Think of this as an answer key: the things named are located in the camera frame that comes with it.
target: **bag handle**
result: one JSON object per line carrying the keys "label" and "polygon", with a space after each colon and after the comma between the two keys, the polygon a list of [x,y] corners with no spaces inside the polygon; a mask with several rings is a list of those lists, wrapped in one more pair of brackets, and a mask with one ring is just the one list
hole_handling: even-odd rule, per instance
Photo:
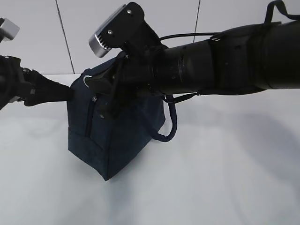
{"label": "bag handle", "polygon": [[[172,100],[173,96],[166,96],[168,100]],[[177,113],[176,113],[176,106],[174,103],[168,103],[169,110],[170,110],[170,117],[172,121],[172,129],[168,136],[161,135],[157,132],[156,129],[153,128],[152,124],[148,120],[148,118],[145,116],[144,112],[139,110],[137,113],[138,120],[144,125],[146,131],[150,134],[150,136],[154,140],[158,140],[160,142],[169,142],[172,140],[176,134],[177,131]]]}
{"label": "bag handle", "polygon": [[285,4],[282,0],[275,0],[275,1],[272,1],[268,4],[266,18],[265,18],[264,23],[272,22],[273,12],[274,12],[275,6],[277,7],[278,11],[282,15],[286,16],[290,20],[300,20],[300,15],[291,15],[291,14],[287,13]]}

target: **navy blue bag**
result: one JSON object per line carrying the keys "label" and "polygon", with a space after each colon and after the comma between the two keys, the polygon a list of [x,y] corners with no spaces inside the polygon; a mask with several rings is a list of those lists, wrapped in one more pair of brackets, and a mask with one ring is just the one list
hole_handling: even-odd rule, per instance
{"label": "navy blue bag", "polygon": [[168,136],[158,134],[165,122],[163,101],[160,97],[135,100],[111,121],[103,119],[95,109],[105,104],[105,96],[94,96],[84,84],[85,75],[93,76],[107,68],[115,59],[93,69],[86,69],[74,81],[72,101],[67,103],[69,122],[69,150],[109,180],[123,169],[153,138],[162,142],[171,140],[177,129],[175,104],[170,103],[173,123]]}

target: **metal ring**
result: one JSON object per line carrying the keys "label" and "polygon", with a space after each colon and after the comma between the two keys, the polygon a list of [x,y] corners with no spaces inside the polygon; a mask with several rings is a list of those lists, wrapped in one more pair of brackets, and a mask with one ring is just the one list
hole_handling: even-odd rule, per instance
{"label": "metal ring", "polygon": [[85,76],[83,77],[83,82],[84,82],[85,86],[87,86],[88,88],[90,88],[90,87],[86,84],[86,82],[85,82],[85,79],[88,78],[88,77],[92,77],[92,76],[90,76],[90,75],[85,75]]}

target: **white tabletop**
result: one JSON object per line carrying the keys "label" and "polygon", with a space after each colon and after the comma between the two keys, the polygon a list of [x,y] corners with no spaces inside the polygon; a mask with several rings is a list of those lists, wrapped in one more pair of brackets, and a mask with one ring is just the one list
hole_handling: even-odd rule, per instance
{"label": "white tabletop", "polygon": [[10,104],[0,112],[0,224],[298,225],[299,94],[180,103],[175,138],[150,142],[107,182],[68,151],[65,103]]}

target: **zipper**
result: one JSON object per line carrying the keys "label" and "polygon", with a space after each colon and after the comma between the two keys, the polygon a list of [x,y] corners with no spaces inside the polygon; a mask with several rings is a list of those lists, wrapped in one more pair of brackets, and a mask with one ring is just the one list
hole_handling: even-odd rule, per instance
{"label": "zipper", "polygon": [[96,106],[97,99],[98,99],[97,96],[94,96],[92,97],[89,103],[88,116],[87,116],[86,128],[85,128],[86,137],[90,137],[90,132],[92,130],[92,124],[93,124],[94,109]]}

